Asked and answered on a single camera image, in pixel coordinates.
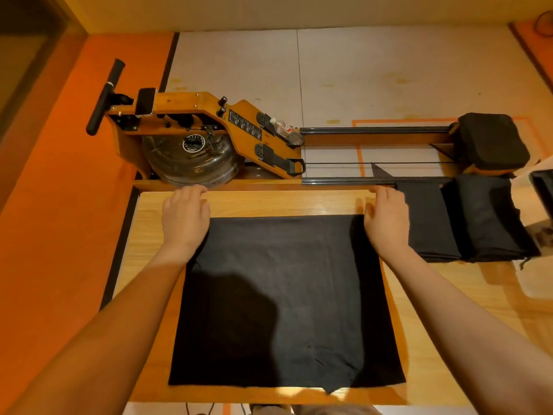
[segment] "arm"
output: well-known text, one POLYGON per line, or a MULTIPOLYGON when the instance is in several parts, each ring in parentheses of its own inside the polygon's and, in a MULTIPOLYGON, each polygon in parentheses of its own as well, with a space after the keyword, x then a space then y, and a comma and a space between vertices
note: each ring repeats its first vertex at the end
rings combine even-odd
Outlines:
POLYGON ((408 245, 403 193, 377 188, 365 230, 411 300, 447 367, 480 414, 553 413, 553 360, 488 313, 408 245))
POLYGON ((146 362, 171 291, 209 227, 206 189, 163 204, 164 243, 150 263, 69 342, 8 410, 20 414, 121 414, 146 362))

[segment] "clear plastic bottle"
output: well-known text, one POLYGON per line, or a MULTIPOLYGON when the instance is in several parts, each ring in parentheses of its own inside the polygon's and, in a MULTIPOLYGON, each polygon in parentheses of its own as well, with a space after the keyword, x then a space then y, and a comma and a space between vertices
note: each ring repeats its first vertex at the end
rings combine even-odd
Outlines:
POLYGON ((271 118, 271 124, 275 127, 277 133, 288 140, 292 146, 301 146, 304 143, 304 136, 297 128, 292 125, 286 125, 281 119, 271 118))

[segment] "light wood tabletop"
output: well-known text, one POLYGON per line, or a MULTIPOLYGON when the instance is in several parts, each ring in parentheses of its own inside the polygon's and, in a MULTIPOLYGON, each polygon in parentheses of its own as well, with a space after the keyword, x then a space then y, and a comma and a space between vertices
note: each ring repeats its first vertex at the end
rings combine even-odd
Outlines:
MULTIPOLYGON (((115 294, 154 256, 162 244, 162 202, 170 192, 142 193, 130 230, 115 294)), ((211 191, 212 217, 360 214, 374 194, 366 190, 211 191)), ((553 300, 524 295, 511 263, 433 266, 476 303, 553 353, 553 300)), ((171 295, 153 348, 133 391, 139 402, 372 403, 375 405, 467 405, 426 333, 399 281, 384 266, 384 284, 405 384, 380 388, 343 388, 327 395, 301 387, 169 386, 184 274, 171 295)))

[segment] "pants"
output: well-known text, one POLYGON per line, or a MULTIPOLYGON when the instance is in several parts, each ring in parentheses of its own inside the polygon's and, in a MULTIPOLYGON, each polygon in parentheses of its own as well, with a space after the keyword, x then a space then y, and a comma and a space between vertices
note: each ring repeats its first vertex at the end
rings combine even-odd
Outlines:
MULTIPOLYGON (((380 415, 374 406, 367 405, 292 405, 295 415, 380 415)), ((291 415, 278 406, 255 406, 252 415, 291 415)))

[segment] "person's left arm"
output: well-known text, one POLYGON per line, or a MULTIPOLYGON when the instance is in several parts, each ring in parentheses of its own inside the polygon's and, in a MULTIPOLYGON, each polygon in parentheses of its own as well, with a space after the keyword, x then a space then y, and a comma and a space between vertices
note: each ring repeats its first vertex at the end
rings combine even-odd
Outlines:
POLYGON ((210 222, 207 189, 163 204, 164 243, 150 263, 77 334, 6 415, 121 414, 156 337, 176 280, 210 222))

